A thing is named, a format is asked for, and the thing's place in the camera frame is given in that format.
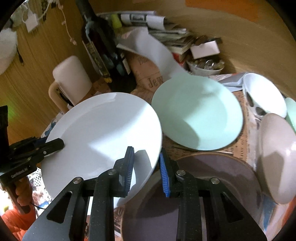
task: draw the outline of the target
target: plate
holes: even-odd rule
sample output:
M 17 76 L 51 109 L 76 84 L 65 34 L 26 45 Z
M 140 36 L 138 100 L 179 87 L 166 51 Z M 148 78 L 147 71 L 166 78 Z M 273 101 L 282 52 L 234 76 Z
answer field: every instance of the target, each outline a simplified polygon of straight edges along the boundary
M 258 135 L 257 172 L 263 191 L 278 204 L 296 195 L 296 135 L 284 118 L 276 114 L 263 117 Z
M 248 73 L 243 77 L 243 92 L 250 109 L 260 120 L 266 113 L 274 113 L 285 118 L 287 107 L 278 88 L 264 76 Z
M 42 177 L 55 198 L 75 177 L 84 180 L 113 168 L 135 150 L 131 190 L 126 198 L 114 198 L 114 207 L 132 198 L 151 176 L 162 144 L 159 119 L 141 98 L 126 93 L 94 96 L 73 107 L 55 125 L 47 141 L 61 138 L 64 149 L 42 161 Z
M 285 99 L 287 105 L 286 121 L 292 126 L 296 133 L 296 102 L 291 98 Z
M 243 125 L 240 104 L 226 87 L 187 73 L 164 82 L 152 98 L 152 107 L 164 134 L 196 150 L 229 145 Z
M 201 179 L 219 178 L 259 223 L 263 196 L 250 166 L 213 152 L 181 158 L 178 165 Z M 138 195 L 126 203 L 121 232 L 124 241 L 176 239 L 178 199 L 165 198 L 160 178 L 160 174 L 154 174 Z

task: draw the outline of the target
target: screw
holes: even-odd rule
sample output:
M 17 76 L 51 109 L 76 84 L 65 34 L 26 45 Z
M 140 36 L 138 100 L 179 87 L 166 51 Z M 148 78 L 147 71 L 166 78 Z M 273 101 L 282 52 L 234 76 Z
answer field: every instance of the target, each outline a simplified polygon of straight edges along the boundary
M 110 169 L 110 170 L 108 170 L 108 174 L 109 175 L 114 175 L 114 174 L 116 174 L 116 169 Z
M 186 172 L 184 170 L 180 169 L 180 170 L 177 171 L 178 176 L 184 176 L 185 174 L 186 174 Z
M 213 178 L 211 179 L 211 182 L 212 182 L 213 184 L 219 184 L 220 180 L 219 180 L 218 178 L 216 178 L 216 177 L 213 177 Z
M 82 181 L 81 177 L 76 177 L 73 179 L 73 183 L 75 183 L 75 184 L 81 183 L 81 181 Z

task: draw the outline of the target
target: wooden wall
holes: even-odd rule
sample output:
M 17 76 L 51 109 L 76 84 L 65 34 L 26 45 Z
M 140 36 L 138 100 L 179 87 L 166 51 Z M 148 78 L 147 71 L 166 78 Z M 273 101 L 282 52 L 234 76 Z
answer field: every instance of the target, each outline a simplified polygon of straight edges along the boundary
M 90 0 L 90 3 L 96 12 L 157 10 L 199 34 L 222 37 L 221 52 L 226 60 L 226 71 L 260 73 L 295 99 L 296 43 L 293 37 L 265 0 L 240 1 L 250 4 L 252 10 L 249 15 L 243 4 L 236 12 L 233 9 L 228 11 L 228 8 L 217 11 L 213 10 L 213 1 L 207 1 L 208 5 L 205 5 L 205 1 L 200 0 L 190 0 L 190 4 L 202 9 L 187 7 L 185 0 Z M 61 3 L 69 32 L 78 45 L 70 43 L 65 26 L 61 25 L 61 11 L 49 9 L 47 20 L 34 35 L 27 33 L 24 24 L 17 29 L 19 51 L 25 66 L 21 66 L 16 57 L 7 71 L 0 75 L 0 105 L 9 106 L 11 143 L 39 136 L 58 113 L 47 91 L 54 80 L 52 70 L 62 60 L 77 55 L 91 80 L 98 78 L 81 42 L 82 18 L 75 1 L 61 0 Z M 30 4 L 41 15 L 40 0 L 30 0 Z

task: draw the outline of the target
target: orange clothing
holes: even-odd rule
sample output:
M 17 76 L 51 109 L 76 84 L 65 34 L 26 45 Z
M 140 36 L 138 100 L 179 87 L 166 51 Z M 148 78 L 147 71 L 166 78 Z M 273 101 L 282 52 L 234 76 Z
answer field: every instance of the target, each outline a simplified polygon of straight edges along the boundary
M 31 206 L 31 211 L 28 214 L 20 214 L 16 208 L 7 210 L 2 219 L 12 232 L 12 234 L 19 240 L 22 238 L 25 232 L 36 220 L 35 208 Z

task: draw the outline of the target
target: wine bottle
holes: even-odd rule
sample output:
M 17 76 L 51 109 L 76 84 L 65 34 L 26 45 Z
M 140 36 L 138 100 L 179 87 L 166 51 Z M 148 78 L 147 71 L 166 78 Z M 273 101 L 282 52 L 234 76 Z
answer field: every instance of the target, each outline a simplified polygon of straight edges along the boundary
M 101 76 L 115 92 L 130 93 L 136 87 L 124 53 L 116 48 L 116 37 L 108 21 L 96 16 L 88 0 L 76 0 L 84 20 L 82 41 Z

